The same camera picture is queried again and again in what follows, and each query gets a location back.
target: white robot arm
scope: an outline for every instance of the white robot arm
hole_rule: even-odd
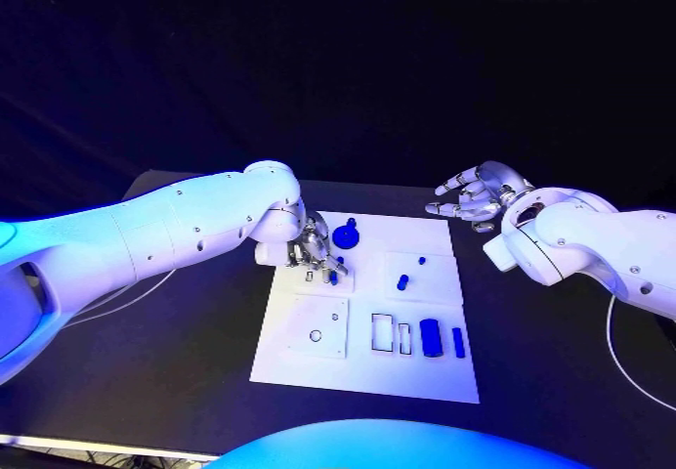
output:
[[[0,223],[0,384],[92,300],[210,259],[246,237],[259,241],[259,264],[345,274],[326,236],[321,217],[305,212],[292,172],[275,161],[93,210]]]
[[[618,212],[592,193],[535,190],[495,161],[459,173],[435,194],[459,186],[459,204],[424,209],[471,221],[478,232],[492,230],[486,220],[504,212],[501,234],[482,246],[502,272],[518,265],[547,286],[584,274],[621,301],[676,320],[676,214]]]

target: black table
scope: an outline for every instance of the black table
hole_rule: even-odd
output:
[[[185,176],[151,171],[126,196]],[[427,189],[301,185],[312,209],[427,217]],[[459,221],[449,229],[479,405],[249,382],[273,276],[249,239],[128,309],[61,331],[0,387],[0,434],[220,454],[302,424],[393,418],[485,432],[596,467],[672,467],[676,413],[610,361],[606,291],[583,276],[546,288],[518,271],[501,274],[481,251],[489,235]],[[632,377],[676,402],[676,354],[651,314],[623,304],[615,344]]]

